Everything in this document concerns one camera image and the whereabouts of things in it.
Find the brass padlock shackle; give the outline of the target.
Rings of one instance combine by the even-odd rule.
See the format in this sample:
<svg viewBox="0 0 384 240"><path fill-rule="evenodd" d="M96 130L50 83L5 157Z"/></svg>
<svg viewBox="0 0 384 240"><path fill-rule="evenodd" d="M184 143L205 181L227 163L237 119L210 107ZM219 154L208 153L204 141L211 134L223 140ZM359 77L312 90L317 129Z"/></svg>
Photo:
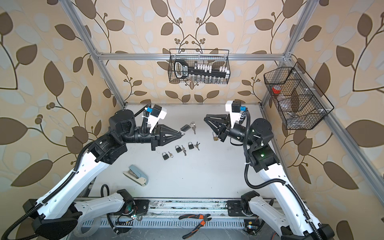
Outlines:
<svg viewBox="0 0 384 240"><path fill-rule="evenodd" d="M213 135L213 140L214 141L218 141L219 140L219 138L218 138L218 136L217 136L217 134L215 132L212 132L212 135Z"/></svg>

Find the black padlock with keys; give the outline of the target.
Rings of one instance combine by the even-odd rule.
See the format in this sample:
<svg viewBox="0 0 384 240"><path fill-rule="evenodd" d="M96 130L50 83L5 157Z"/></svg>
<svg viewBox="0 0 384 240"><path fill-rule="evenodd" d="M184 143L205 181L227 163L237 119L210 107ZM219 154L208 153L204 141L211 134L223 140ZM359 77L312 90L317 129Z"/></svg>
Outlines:
<svg viewBox="0 0 384 240"><path fill-rule="evenodd" d="M188 130L193 130L194 134L196 134L196 124L195 124L195 122L191 122L190 124L184 125L181 128L182 132L187 132Z"/></svg>
<svg viewBox="0 0 384 240"><path fill-rule="evenodd" d="M187 155L187 151L183 146L176 145L175 150L177 153L183 153L185 156Z"/></svg>

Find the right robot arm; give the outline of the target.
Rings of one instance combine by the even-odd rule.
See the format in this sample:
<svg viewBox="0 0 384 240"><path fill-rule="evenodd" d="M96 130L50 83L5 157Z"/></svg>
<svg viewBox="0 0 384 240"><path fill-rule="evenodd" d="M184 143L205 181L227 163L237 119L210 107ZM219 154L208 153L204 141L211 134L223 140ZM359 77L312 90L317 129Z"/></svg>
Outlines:
<svg viewBox="0 0 384 240"><path fill-rule="evenodd" d="M237 115L246 120L245 126L232 123L229 114L206 115L204 121L222 142L231 138L242 143L244 178L252 189L242 195L244 214L260 217L282 240L331 240L333 229L309 210L270 147L271 124L263 118L252 122L249 111Z"/></svg>

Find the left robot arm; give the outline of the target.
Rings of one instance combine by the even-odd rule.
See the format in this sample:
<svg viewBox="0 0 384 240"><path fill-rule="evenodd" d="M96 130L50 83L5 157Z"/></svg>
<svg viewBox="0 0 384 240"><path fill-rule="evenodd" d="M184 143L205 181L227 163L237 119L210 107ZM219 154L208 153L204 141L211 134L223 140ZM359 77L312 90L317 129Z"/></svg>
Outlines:
<svg viewBox="0 0 384 240"><path fill-rule="evenodd" d="M167 145L183 136L166 125L159 124L167 115L167 110L159 105L146 105L141 110L143 124L138 127L137 114L131 110L117 111L109 119L109 130L95 141L81 148L74 168L47 194L24 204L25 214L13 223L3 234L7 240L10 233L23 221L33 219L34 234L28 240L44 237L60 240L70 234L82 221L94 219L104 214L120 211L132 196L126 190L119 190L110 196L102 197L88 204L76 203L75 199L101 172L127 152L127 144Z"/></svg>

